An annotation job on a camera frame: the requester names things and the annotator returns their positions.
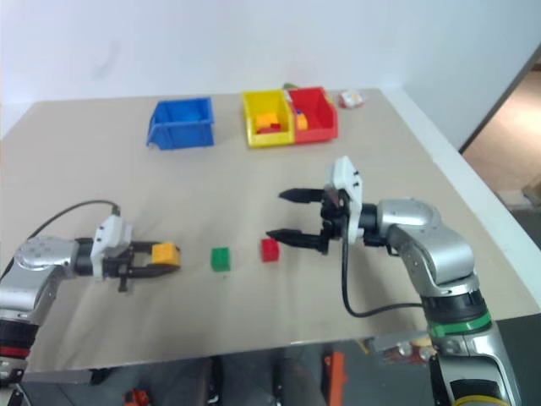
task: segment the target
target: red block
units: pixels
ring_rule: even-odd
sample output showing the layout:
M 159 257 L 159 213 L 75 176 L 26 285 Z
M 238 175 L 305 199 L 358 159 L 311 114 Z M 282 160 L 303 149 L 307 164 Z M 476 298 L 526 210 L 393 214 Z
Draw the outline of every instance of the red block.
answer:
M 275 239 L 261 240 L 261 258 L 263 262 L 278 261 L 279 256 L 280 249 L 278 248 L 278 241 Z

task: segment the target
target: floor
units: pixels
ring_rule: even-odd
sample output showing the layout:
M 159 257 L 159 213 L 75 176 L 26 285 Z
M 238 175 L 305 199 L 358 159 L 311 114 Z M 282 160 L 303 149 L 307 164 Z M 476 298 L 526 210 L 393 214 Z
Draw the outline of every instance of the floor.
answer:
M 520 190 L 541 173 L 541 72 L 530 72 L 464 152 L 493 190 Z
M 223 356 L 224 406 L 274 404 L 271 372 L 276 360 L 283 357 L 301 361 L 319 382 L 323 356 L 331 350 L 346 354 L 349 383 L 344 387 L 343 405 L 434 404 L 427 365 L 385 365 L 376 354 L 366 354 L 356 341 L 346 341 Z M 132 387 L 148 389 L 153 406 L 193 404 L 190 399 L 202 361 L 119 368 L 97 386 L 28 382 L 25 390 L 34 406 L 120 405 L 122 394 Z

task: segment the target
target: robotic arm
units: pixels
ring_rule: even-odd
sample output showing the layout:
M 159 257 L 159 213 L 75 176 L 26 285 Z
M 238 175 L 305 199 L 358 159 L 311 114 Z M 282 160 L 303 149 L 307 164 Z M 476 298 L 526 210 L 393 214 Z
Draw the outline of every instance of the robotic arm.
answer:
M 36 236 L 41 229 L 17 249 L 0 279 L 1 388 L 21 381 L 26 358 L 61 281 L 90 275 L 96 280 L 118 277 L 118 291 L 125 292 L 129 278 L 158 277 L 180 267 L 178 248 L 173 243 L 132 241 L 132 226 L 120 217 L 116 206 L 93 239 Z M 150 264 L 136 266 L 137 254 L 151 255 Z
M 498 327 L 479 290 L 473 253 L 467 242 L 420 200 L 362 203 L 362 180 L 348 157 L 327 171 L 324 189 L 290 189 L 280 197 L 297 203 L 321 202 L 320 235 L 281 229 L 273 239 L 326 254 L 330 239 L 342 238 L 342 296 L 356 317 L 397 307 L 423 307 L 437 356 L 430 361 L 438 405 L 511 404 L 521 399 Z M 364 313 L 347 298 L 347 246 L 362 238 L 402 258 L 421 304 L 392 304 Z

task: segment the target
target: black cable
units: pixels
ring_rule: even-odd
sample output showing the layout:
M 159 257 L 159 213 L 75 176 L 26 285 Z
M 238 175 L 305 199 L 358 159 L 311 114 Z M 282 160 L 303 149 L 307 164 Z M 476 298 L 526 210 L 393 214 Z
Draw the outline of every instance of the black cable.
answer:
M 87 205 L 109 205 L 112 206 L 112 214 L 119 216 L 120 215 L 120 206 L 117 205 L 114 201 L 110 200 L 87 200 L 87 201 L 81 201 L 80 203 L 77 203 L 76 205 L 70 206 L 67 209 L 64 209 L 60 211 L 59 213 L 55 214 L 53 217 L 49 218 L 46 222 L 44 222 L 42 225 L 40 225 L 27 239 L 33 239 L 37 234 L 41 233 L 41 231 L 47 227 L 49 224 L 54 222 L 59 217 L 63 216 L 64 214 L 75 210 L 81 206 L 87 206 Z M 11 261 L 8 263 L 8 266 L 6 266 L 5 271 L 3 272 L 2 277 L 5 277 L 6 274 L 9 272 L 11 267 L 14 264 L 14 258 L 11 258 Z
M 344 301 L 344 306 L 346 306 L 347 313 L 352 315 L 353 317 L 370 317 L 371 315 L 377 315 L 379 313 L 382 313 L 384 311 L 388 310 L 394 310 L 394 309 L 400 309 L 404 307 L 423 307 L 420 303 L 396 303 L 396 304 L 388 304 L 387 306 L 381 306 L 376 309 L 363 311 L 363 312 L 357 312 L 352 309 L 352 306 L 349 304 L 349 297 L 347 295 L 347 256 L 349 254 L 348 245 L 347 242 L 347 223 L 349 219 L 345 217 L 344 226 L 342 227 L 342 299 Z

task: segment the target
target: green object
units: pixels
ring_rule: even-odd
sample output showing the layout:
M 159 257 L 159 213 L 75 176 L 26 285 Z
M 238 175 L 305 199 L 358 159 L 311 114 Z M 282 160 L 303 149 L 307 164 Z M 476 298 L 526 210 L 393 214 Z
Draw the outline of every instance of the green object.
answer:
M 440 324 L 429 321 L 429 333 L 434 337 L 444 337 L 447 334 L 468 332 L 470 330 L 477 330 L 478 328 L 488 325 L 490 320 L 490 313 L 487 311 L 484 315 L 477 319 L 464 321 L 462 323 Z
M 231 271 L 229 249 L 227 247 L 213 248 L 210 252 L 210 263 L 214 272 Z

